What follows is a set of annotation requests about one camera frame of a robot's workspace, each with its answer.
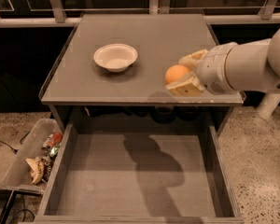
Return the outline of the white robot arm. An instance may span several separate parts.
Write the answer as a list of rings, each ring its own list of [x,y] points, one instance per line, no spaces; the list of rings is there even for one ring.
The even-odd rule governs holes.
[[[189,71],[166,84],[166,90],[174,96],[198,96],[204,91],[214,95],[260,91],[265,96],[257,112],[264,119],[280,103],[280,29],[268,39],[199,50],[178,63]]]

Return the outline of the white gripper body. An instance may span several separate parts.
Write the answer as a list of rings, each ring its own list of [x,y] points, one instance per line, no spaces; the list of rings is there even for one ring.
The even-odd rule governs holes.
[[[197,67],[197,76],[205,88],[214,95],[235,94],[226,75],[226,61],[237,43],[215,46],[202,58]]]

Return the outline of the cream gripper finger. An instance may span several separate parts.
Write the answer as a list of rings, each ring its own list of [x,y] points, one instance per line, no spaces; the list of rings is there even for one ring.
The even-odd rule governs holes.
[[[205,91],[205,86],[195,73],[189,72],[167,85],[166,90],[173,96],[200,96]]]
[[[201,49],[179,59],[178,63],[190,70],[195,70],[203,57],[208,53],[207,49]]]

